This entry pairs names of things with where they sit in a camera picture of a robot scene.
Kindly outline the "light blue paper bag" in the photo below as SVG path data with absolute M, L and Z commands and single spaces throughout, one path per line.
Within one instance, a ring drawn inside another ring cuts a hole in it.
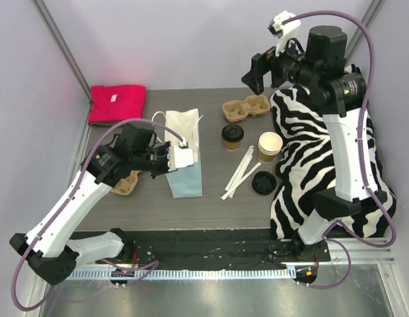
M 153 114 L 165 119 L 164 141 L 170 143 L 167 181 L 175 199 L 202 196 L 202 168 L 200 161 L 199 122 L 197 108 L 178 112 L 168 110 Z

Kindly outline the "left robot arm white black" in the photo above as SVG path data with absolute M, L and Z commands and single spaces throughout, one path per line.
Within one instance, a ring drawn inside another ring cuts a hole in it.
M 149 172 L 152 178 L 175 171 L 176 143 L 157 144 L 155 124 L 141 120 L 121 124 L 109 143 L 99 140 L 81 164 L 74 181 L 49 213 L 28 233 L 16 233 L 9 244 L 21 256 L 20 264 L 49 285 L 67 279 L 79 266 L 115 259 L 129 262 L 134 241 L 119 228 L 90 238 L 72 234 L 89 211 L 131 172 Z

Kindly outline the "brown paper coffee cup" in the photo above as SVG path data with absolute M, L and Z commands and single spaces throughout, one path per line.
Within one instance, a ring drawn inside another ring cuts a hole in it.
M 241 144 L 242 138 L 227 139 L 223 138 L 223 145 L 227 151 L 236 151 Z

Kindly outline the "black coffee cup lid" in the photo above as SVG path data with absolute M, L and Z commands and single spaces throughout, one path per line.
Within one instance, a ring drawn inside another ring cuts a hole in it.
M 241 126 L 231 123 L 222 129 L 221 136 L 224 141 L 235 143 L 243 139 L 244 131 Z

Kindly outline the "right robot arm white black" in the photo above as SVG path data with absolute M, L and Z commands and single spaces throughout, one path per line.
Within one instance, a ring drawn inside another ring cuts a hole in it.
M 305 261 L 336 221 L 360 213 L 369 203 L 382 203 L 387 197 L 371 173 L 364 131 L 367 110 L 363 107 L 368 88 L 360 74 L 345 70 L 346 34 L 337 26 L 315 26 L 309 30 L 304 48 L 296 38 L 299 27 L 297 21 L 269 25 L 278 43 L 252 57 L 250 71 L 241 81 L 256 94 L 264 92 L 266 73 L 271 74 L 273 88 L 286 81 L 308 88 L 327 128 L 336 185 L 314 194 L 312 213 L 293 233 L 291 253 Z

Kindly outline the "brown cardboard cup carrier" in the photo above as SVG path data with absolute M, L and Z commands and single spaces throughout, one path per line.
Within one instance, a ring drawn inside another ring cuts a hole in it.
M 239 122 L 248 116 L 259 116 L 270 111 L 270 102 L 264 95 L 250 95 L 244 100 L 231 100 L 222 105 L 222 113 L 228 122 Z

